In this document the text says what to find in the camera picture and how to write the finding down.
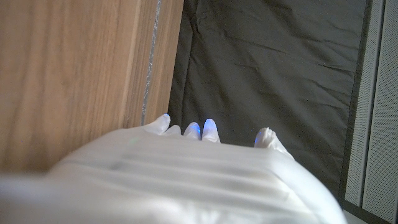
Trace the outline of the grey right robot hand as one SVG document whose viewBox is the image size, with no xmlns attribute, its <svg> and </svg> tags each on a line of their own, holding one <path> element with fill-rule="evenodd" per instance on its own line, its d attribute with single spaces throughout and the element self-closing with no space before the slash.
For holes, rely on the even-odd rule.
<svg viewBox="0 0 398 224">
<path fill-rule="evenodd" d="M 2 223 L 345 223 L 331 192 L 262 128 L 220 142 L 212 119 L 164 114 L 111 131 L 44 174 L 1 176 Z"/>
</svg>

